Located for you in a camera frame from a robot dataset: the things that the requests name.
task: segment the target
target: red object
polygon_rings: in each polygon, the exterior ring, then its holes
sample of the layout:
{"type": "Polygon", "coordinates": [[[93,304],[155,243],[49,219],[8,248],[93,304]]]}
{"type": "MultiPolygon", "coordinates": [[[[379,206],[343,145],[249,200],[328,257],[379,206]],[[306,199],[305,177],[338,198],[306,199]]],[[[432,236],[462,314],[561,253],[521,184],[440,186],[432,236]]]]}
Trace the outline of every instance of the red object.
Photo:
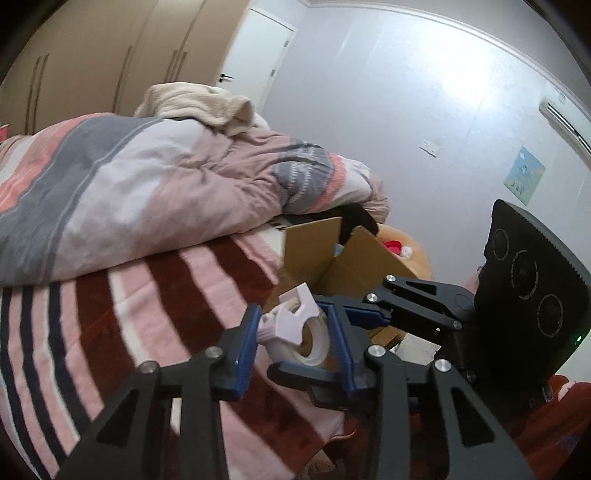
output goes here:
{"type": "Polygon", "coordinates": [[[402,253],[402,243],[400,243],[398,240],[384,242],[384,246],[390,251],[390,253],[396,255],[400,255],[400,253],[402,253]]]}
{"type": "Polygon", "coordinates": [[[8,138],[8,125],[0,127],[0,142],[5,141],[8,138]]]}

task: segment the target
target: wardrobe door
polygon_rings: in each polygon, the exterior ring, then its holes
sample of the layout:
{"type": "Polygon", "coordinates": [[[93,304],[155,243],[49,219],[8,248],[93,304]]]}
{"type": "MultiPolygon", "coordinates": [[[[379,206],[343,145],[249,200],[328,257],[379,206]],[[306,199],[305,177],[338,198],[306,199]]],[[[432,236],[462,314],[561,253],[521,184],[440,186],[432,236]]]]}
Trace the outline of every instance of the wardrobe door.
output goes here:
{"type": "Polygon", "coordinates": [[[177,82],[216,85],[251,0],[207,0],[181,54],[177,82]]]}
{"type": "Polygon", "coordinates": [[[117,113],[132,116],[150,86],[174,81],[182,45],[203,5],[204,0],[158,1],[130,62],[117,113]]]}
{"type": "Polygon", "coordinates": [[[115,112],[138,39],[157,0],[69,0],[47,62],[37,129],[115,112]]]}
{"type": "Polygon", "coordinates": [[[50,33],[51,21],[48,21],[27,42],[2,84],[0,124],[10,124],[10,136],[33,133],[39,79],[51,48],[50,33]]]}

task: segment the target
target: striped blanket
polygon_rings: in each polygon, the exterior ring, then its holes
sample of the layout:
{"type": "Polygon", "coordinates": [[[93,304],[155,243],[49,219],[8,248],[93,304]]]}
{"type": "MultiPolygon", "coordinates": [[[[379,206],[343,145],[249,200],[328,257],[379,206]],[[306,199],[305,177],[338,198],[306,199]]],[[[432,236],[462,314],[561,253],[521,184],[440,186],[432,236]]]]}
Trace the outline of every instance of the striped blanket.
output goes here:
{"type": "Polygon", "coordinates": [[[353,202],[378,221],[388,214],[365,165],[317,145],[87,115],[0,144],[0,286],[68,280],[353,202]]]}
{"type": "MultiPolygon", "coordinates": [[[[56,475],[105,401],[142,361],[166,366],[214,345],[265,303],[280,259],[251,232],[152,255],[75,280],[5,287],[0,305],[0,418],[38,476],[56,475]]],[[[289,480],[334,435],[343,414],[266,376],[264,349],[245,398],[222,403],[233,480],[289,480]]],[[[178,405],[167,477],[175,478],[178,405]]]]}

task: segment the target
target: wall socket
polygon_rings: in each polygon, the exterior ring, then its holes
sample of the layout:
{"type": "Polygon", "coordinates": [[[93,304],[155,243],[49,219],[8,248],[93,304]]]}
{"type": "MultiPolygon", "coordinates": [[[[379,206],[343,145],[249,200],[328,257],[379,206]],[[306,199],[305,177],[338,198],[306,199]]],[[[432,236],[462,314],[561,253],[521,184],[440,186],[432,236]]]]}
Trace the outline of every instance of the wall socket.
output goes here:
{"type": "Polygon", "coordinates": [[[430,142],[429,140],[423,140],[421,142],[421,150],[424,150],[432,157],[436,157],[439,155],[439,151],[441,150],[441,146],[437,145],[435,142],[430,142]]]}

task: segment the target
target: box flap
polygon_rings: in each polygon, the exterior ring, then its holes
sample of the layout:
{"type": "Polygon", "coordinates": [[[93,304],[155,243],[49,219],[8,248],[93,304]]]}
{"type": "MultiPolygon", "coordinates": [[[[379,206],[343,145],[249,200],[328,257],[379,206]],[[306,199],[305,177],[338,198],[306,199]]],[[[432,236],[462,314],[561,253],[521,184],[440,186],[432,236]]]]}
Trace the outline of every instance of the box flap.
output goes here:
{"type": "Polygon", "coordinates": [[[388,274],[416,278],[416,275],[365,228],[357,227],[338,257],[314,286],[314,293],[361,298],[388,274]]]}
{"type": "Polygon", "coordinates": [[[333,261],[335,245],[339,241],[340,217],[294,225],[285,229],[283,266],[279,269],[279,283],[265,303],[268,312],[278,303],[279,295],[306,282],[312,292],[314,286],[333,261]]]}

